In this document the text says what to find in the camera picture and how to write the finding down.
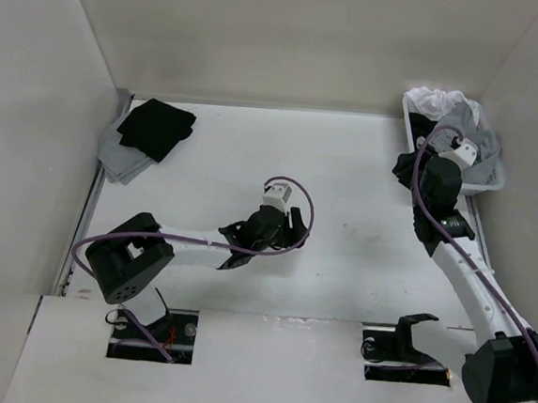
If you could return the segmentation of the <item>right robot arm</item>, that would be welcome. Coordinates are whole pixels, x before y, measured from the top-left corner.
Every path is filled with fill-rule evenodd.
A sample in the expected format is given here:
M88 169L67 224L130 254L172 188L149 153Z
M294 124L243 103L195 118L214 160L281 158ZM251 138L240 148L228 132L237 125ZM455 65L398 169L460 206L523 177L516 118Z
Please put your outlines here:
M503 296L456 210L461 178L457 163L437 155L414 165L414 231L451 283L475 337L456 336L422 314L393 335L393 352L405 361L425 353L444 364L462 379L472 403L537 401L538 333Z

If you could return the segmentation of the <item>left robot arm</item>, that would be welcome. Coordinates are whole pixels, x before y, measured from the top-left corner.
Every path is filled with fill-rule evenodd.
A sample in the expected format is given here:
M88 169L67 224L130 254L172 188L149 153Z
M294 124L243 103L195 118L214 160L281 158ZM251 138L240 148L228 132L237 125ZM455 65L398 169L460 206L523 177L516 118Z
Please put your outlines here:
M107 304L123 318L135 316L145 340L163 338L170 326L168 306L152 283L167 266L201 266L228 271L255 256L300 248L310 233L299 208L281 211L262 205L249 219L208 232L174 238L162 232L150 212L138 213L85 249L88 270Z

